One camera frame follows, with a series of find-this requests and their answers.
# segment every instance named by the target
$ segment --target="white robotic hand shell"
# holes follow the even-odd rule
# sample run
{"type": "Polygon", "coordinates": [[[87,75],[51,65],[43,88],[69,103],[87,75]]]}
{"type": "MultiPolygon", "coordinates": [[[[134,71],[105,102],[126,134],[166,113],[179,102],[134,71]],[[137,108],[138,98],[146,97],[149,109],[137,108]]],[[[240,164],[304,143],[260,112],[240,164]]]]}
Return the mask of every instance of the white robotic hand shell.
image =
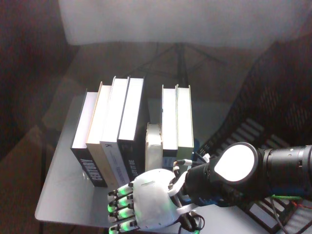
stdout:
{"type": "Polygon", "coordinates": [[[147,171],[133,181],[133,200],[137,225],[142,230],[173,224],[180,216],[168,195],[175,174],[165,169],[147,171]]]}

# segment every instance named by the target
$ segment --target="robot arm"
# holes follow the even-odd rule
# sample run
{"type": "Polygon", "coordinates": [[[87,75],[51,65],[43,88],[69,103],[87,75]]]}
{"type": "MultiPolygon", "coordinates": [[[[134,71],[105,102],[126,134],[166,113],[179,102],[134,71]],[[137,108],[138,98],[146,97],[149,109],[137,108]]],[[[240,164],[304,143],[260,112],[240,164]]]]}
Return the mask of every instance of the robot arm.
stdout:
{"type": "Polygon", "coordinates": [[[175,162],[174,171],[145,172],[109,193],[110,234],[151,230],[180,222],[188,231],[203,226],[197,206],[220,207],[272,195],[312,195],[312,145],[287,149],[256,149],[244,142],[229,146],[206,163],[175,162]],[[180,175],[178,164],[194,167],[180,175]]]}

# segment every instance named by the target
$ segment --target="black plastic basket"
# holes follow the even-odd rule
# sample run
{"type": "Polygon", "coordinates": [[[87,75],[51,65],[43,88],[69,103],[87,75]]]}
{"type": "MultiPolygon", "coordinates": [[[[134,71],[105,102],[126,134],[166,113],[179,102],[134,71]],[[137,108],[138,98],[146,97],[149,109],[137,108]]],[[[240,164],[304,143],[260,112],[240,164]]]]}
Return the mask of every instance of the black plastic basket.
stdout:
{"type": "MultiPolygon", "coordinates": [[[[263,149],[312,144],[311,119],[312,35],[308,35],[274,43],[258,58],[223,125],[197,152],[219,156],[240,141],[263,149]]],[[[295,207],[288,201],[275,201],[286,224],[295,207]]],[[[271,234],[279,230],[267,199],[240,208],[271,234]]]]}

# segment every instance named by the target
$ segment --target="table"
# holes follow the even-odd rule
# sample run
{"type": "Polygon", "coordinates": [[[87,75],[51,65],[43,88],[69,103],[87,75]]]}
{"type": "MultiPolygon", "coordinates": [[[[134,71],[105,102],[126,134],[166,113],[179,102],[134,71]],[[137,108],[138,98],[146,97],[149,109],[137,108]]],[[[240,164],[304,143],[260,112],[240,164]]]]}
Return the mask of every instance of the table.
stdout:
{"type": "MultiPolygon", "coordinates": [[[[109,189],[94,187],[70,150],[82,101],[83,96],[77,96],[71,103],[38,201],[35,217],[37,220],[47,222],[110,227],[107,220],[109,189]]],[[[194,136],[200,143],[203,143],[222,124],[230,106],[226,103],[215,102],[195,102],[192,105],[193,116],[196,117],[196,121],[193,120],[194,136]]],[[[151,123],[159,122],[160,100],[149,100],[149,109],[151,123]]],[[[237,207],[220,208],[211,205],[199,207],[196,212],[202,215],[206,221],[205,228],[201,233],[267,233],[237,207]]],[[[298,211],[298,215],[302,220],[302,211],[298,211]]],[[[303,225],[299,223],[298,227],[295,225],[294,228],[299,230],[303,225]]],[[[177,233],[178,228],[179,224],[175,224],[155,231],[174,234],[177,233]]]]}

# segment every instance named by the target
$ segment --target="thick book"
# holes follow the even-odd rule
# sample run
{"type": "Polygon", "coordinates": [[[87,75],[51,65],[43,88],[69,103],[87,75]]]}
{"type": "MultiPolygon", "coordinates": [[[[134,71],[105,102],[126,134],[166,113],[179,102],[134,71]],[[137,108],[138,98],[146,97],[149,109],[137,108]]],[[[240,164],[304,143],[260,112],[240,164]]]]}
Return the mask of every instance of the thick book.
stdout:
{"type": "Polygon", "coordinates": [[[93,185],[96,187],[107,187],[107,184],[85,143],[93,109],[97,101],[97,95],[98,94],[95,92],[86,92],[85,94],[71,150],[93,185]]]}
{"type": "Polygon", "coordinates": [[[161,114],[161,133],[162,133],[162,166],[172,169],[177,154],[177,116],[176,116],[176,93],[177,87],[167,89],[162,86],[162,114],[161,114]]]}
{"type": "Polygon", "coordinates": [[[143,78],[130,78],[118,145],[130,181],[145,171],[146,126],[150,121],[143,78]]]}
{"type": "Polygon", "coordinates": [[[162,168],[162,138],[159,124],[147,124],[145,171],[162,168]]]}
{"type": "Polygon", "coordinates": [[[99,142],[103,133],[110,93],[111,85],[103,85],[101,82],[97,93],[97,101],[93,111],[86,145],[107,185],[113,190],[118,188],[118,183],[99,142]]]}
{"type": "Polygon", "coordinates": [[[130,182],[117,143],[128,86],[129,78],[114,78],[108,101],[108,112],[100,140],[101,146],[119,186],[130,182]]]}
{"type": "Polygon", "coordinates": [[[177,159],[191,159],[194,149],[191,87],[177,85],[177,159]]]}

